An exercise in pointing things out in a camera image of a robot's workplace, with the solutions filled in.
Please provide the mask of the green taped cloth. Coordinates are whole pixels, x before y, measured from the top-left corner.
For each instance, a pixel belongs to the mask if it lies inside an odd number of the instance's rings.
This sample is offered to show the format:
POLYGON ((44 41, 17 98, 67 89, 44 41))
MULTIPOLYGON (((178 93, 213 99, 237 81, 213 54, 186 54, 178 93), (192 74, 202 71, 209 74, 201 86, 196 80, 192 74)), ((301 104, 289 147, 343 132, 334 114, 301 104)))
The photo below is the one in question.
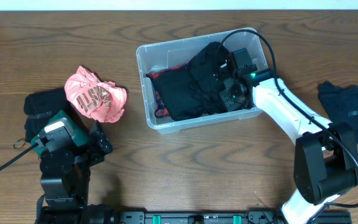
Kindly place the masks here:
POLYGON ((52 116, 46 124, 42 127, 38 133, 30 139, 31 145, 35 145, 36 140, 40 139, 42 136, 49 133, 52 128, 60 128, 62 125, 67 126, 66 130, 71 136, 73 142, 77 146, 83 146, 89 142, 90 138, 88 135, 80 128, 79 125, 64 111, 60 110, 57 114, 52 116))

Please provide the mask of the large black cloth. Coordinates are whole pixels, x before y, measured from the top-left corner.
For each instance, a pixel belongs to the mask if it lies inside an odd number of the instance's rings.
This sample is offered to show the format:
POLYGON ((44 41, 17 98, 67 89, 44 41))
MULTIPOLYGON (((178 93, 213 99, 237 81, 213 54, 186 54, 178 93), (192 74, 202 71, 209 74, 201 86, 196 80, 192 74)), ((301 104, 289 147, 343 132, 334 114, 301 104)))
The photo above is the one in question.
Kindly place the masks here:
POLYGON ((219 42, 211 42, 185 63, 185 69, 164 73, 151 81, 172 120, 227 112, 219 96, 224 89, 223 75, 218 75, 216 68, 225 62, 228 54, 219 42))

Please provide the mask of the pink printed t-shirt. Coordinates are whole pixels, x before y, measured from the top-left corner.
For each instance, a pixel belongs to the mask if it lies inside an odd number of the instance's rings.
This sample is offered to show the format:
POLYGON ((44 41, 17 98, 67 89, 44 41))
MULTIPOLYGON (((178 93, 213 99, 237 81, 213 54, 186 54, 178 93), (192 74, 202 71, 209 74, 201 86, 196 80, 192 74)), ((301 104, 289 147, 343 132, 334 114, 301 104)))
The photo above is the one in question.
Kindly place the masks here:
POLYGON ((87 118, 100 123, 115 123, 125 112, 127 91, 115 82, 103 82, 80 66, 65 83, 67 100, 87 118))

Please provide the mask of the black taped cloth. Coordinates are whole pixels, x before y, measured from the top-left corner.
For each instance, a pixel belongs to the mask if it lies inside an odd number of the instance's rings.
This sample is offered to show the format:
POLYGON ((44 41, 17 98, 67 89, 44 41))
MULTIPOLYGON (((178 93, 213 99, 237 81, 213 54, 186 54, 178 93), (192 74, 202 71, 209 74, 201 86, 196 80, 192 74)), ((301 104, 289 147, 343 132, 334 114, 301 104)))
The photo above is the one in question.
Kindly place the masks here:
POLYGON ((64 88, 33 93, 25 98, 24 113, 27 119, 24 125, 25 141, 31 140, 47 125, 59 111, 68 112, 70 103, 64 88))

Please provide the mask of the clear plastic storage container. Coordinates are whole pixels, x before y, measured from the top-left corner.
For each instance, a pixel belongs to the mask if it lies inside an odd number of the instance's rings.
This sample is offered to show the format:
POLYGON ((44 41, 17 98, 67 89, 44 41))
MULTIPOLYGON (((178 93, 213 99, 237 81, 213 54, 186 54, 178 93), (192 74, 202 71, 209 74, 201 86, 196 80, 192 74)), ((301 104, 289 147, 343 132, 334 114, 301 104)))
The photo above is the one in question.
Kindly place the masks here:
POLYGON ((212 115, 204 114, 199 118, 184 121, 174 121, 169 117, 156 118, 154 115, 157 109, 157 100, 152 82, 146 77, 146 74, 184 64, 190 61, 203 47, 211 42, 222 41, 225 36, 230 33, 230 31, 218 32, 186 39, 141 45, 138 47, 136 50, 136 58, 142 87, 146 122, 150 128, 157 130, 160 134, 165 134, 235 119, 249 119, 263 113, 261 109, 254 107, 250 110, 237 110, 212 115))

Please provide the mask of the red plaid flannel cloth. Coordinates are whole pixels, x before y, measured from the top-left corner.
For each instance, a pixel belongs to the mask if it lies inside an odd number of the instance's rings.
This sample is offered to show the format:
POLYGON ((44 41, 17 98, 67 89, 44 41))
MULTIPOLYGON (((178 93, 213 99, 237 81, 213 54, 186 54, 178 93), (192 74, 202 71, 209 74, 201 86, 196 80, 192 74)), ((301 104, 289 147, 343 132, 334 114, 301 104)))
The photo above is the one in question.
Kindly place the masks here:
MULTIPOLYGON (((166 68, 166 69, 159 70, 159 71, 149 72, 148 74, 146 74, 146 77, 149 78, 151 81, 153 81, 154 79, 158 78, 159 76, 163 75, 164 73, 174 72, 177 70, 183 70, 185 68, 186 68, 186 64, 178 65, 176 67, 171 67, 171 68, 166 68)), ((154 88, 154 93, 155 93, 155 99, 156 99, 156 104, 157 104, 157 109, 154 111, 155 117, 156 118, 164 118, 164 117, 170 116, 169 112, 168 112, 164 102, 162 101, 160 94, 156 88, 154 88)))

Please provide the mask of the dark navy taped cloth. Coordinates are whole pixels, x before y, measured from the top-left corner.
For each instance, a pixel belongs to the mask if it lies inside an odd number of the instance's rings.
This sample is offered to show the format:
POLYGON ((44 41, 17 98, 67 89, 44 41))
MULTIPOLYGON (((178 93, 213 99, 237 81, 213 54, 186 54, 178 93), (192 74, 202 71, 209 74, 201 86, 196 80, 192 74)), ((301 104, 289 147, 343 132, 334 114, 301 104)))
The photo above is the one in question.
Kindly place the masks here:
POLYGON ((325 81, 318 86, 318 100, 334 124, 353 128, 358 143, 358 85, 343 88, 325 81))

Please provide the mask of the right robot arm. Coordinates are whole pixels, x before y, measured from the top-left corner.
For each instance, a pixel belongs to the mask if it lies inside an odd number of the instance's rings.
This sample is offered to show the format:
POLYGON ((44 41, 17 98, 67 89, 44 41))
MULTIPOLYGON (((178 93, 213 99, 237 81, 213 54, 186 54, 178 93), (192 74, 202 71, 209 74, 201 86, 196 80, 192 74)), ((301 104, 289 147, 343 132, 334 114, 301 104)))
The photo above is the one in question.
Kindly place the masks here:
POLYGON ((277 212, 248 213, 265 223, 351 223, 348 212, 327 212, 334 201, 358 186, 358 151, 352 128, 332 124, 299 100, 274 70, 259 70, 248 51, 229 53, 219 64, 220 92, 228 111, 266 112, 295 145, 296 190, 277 212))

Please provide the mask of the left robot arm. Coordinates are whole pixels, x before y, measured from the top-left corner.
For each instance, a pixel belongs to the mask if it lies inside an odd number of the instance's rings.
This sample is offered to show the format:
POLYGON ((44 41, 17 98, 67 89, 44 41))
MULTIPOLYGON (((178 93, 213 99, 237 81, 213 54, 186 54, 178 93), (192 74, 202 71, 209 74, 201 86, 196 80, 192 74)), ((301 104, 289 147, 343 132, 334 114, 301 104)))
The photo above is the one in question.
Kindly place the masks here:
POLYGON ((42 153, 40 179, 44 194, 37 201, 36 223, 114 223, 118 220, 109 205, 89 205, 91 166, 112 153, 112 145, 99 122, 88 139, 77 146, 75 132, 58 121, 45 127, 40 138, 47 150, 42 153))

